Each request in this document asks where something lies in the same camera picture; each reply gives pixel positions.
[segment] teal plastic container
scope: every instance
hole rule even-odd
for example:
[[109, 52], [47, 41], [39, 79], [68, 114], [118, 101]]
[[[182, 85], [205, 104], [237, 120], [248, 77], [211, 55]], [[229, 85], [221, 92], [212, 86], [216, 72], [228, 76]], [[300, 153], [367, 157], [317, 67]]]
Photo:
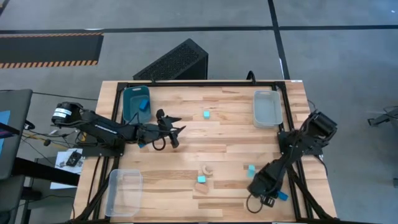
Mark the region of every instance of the teal plastic container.
[[[142, 100], [148, 100], [148, 106], [144, 111], [139, 109]], [[147, 123], [151, 119], [149, 89], [146, 86], [127, 88], [123, 92], [123, 120], [137, 124], [138, 119], [140, 123]]]

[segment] blue cube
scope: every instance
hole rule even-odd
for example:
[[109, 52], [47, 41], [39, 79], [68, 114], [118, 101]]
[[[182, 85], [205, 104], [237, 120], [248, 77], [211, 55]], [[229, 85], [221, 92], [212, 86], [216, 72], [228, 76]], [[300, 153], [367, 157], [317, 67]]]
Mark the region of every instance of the blue cube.
[[283, 200], [283, 201], [287, 201], [287, 198], [288, 198], [289, 196], [287, 196], [287, 194], [285, 194], [285, 193], [283, 193], [283, 192], [281, 192], [281, 191], [278, 191], [278, 197], [279, 197], [281, 200]]
[[198, 176], [198, 183], [206, 183], [206, 177], [205, 176]]
[[256, 171], [256, 167], [254, 165], [249, 165], [249, 170]]
[[149, 101], [148, 101], [148, 100], [141, 100], [141, 103], [139, 104], [139, 109], [140, 109], [141, 111], [146, 110], [148, 104], [149, 104]]
[[203, 112], [203, 116], [205, 117], [205, 119], [209, 119], [210, 118], [210, 112], [209, 111], [204, 111]]
[[248, 169], [248, 177], [254, 177], [256, 171]]

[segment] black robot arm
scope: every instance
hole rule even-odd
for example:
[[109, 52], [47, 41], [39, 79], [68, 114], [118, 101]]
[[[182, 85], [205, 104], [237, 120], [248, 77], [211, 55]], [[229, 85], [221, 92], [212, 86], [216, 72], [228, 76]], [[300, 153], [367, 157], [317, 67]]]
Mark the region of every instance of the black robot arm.
[[282, 156], [268, 163], [255, 174], [253, 181], [248, 186], [250, 196], [260, 198], [263, 205], [272, 207], [275, 202], [274, 198], [277, 198], [278, 191], [282, 187], [287, 169], [292, 167], [292, 164], [304, 154], [327, 146], [329, 140], [336, 133], [336, 125], [323, 113], [315, 111], [308, 116], [299, 130], [292, 130], [287, 134], [278, 133]]
[[157, 124], [119, 124], [108, 118], [96, 114], [94, 111], [86, 110], [79, 103], [63, 102], [57, 105], [52, 116], [52, 122], [59, 128], [77, 128], [80, 131], [93, 136], [96, 139], [95, 145], [91, 147], [109, 149], [115, 152], [115, 155], [108, 154], [104, 156], [120, 156], [123, 154], [125, 143], [149, 144], [162, 139], [165, 147], [165, 137], [169, 137], [173, 147], [178, 147], [178, 134], [185, 128], [175, 128], [172, 123], [180, 121], [181, 118], [165, 116], [163, 110], [156, 113]]

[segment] wooden tabletop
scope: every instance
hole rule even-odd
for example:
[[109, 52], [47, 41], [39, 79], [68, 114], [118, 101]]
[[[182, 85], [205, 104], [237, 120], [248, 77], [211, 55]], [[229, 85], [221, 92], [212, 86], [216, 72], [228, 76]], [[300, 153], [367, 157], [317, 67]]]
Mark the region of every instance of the wooden tabletop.
[[[121, 81], [103, 82], [99, 94], [96, 112], [109, 119], [118, 82]], [[302, 82], [288, 80], [286, 86], [294, 125], [299, 127], [310, 112], [304, 85]], [[180, 133], [180, 146], [176, 149], [171, 148], [168, 139], [163, 151], [155, 151], [152, 146], [139, 149], [136, 144], [126, 145], [119, 169], [139, 169], [144, 177], [141, 209], [133, 217], [113, 217], [112, 222], [295, 220], [286, 176], [282, 191], [289, 195], [288, 201], [277, 199], [274, 208], [264, 206], [257, 214], [248, 212], [245, 204], [249, 195], [246, 187], [252, 180], [246, 175], [248, 165], [255, 165], [258, 171], [268, 162], [280, 157], [276, 137], [279, 129], [258, 129], [252, 123], [254, 91], [270, 90], [269, 87], [181, 86], [150, 87], [149, 90], [153, 121], [156, 111], [162, 108], [165, 114], [182, 118], [174, 126], [187, 127]], [[210, 119], [203, 118], [205, 110], [210, 111]], [[283, 102], [282, 111], [285, 127], [288, 127]], [[118, 121], [121, 120], [121, 112], [120, 103]], [[93, 157], [84, 162], [74, 204], [76, 214], [80, 214], [86, 207], [96, 160]], [[324, 167], [312, 156], [304, 156], [302, 160], [309, 191], [325, 211], [335, 217], [335, 207]], [[207, 194], [194, 190], [202, 165], [213, 170], [213, 175], [207, 178]], [[98, 166], [92, 196], [98, 188], [100, 169], [101, 166]], [[304, 217], [302, 195], [299, 190], [297, 192]], [[103, 198], [100, 218], [104, 216], [106, 194]], [[252, 210], [259, 208], [259, 205], [258, 199], [250, 199], [249, 206]]]

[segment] gray concrete floor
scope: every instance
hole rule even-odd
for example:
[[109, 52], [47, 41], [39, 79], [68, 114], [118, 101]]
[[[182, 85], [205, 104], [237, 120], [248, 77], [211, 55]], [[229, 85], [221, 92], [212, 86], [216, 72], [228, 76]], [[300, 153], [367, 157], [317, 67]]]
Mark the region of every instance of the gray concrete floor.
[[[111, 2], [10, 0], [0, 16], [0, 30], [272, 24], [267, 1], [260, 0]], [[394, 0], [275, 0], [275, 9], [280, 26], [398, 24]], [[383, 107], [398, 105], [398, 30], [282, 31], [281, 36], [291, 79], [303, 80], [308, 98], [338, 123], [336, 136], [324, 150], [338, 216], [396, 223], [396, 133], [390, 124], [370, 128], [366, 119], [382, 113]], [[105, 34], [98, 66], [3, 69], [0, 89], [96, 98], [103, 80], [130, 80], [187, 38], [209, 53], [210, 79], [245, 78], [248, 70], [260, 79], [282, 79], [272, 31], [125, 33]], [[34, 95], [28, 120], [40, 132], [51, 131], [55, 105], [66, 100]], [[79, 102], [95, 109], [95, 102]], [[57, 153], [31, 142], [46, 156]], [[19, 156], [40, 157], [26, 144]], [[64, 221], [70, 211], [69, 204], [35, 209], [30, 222]]]

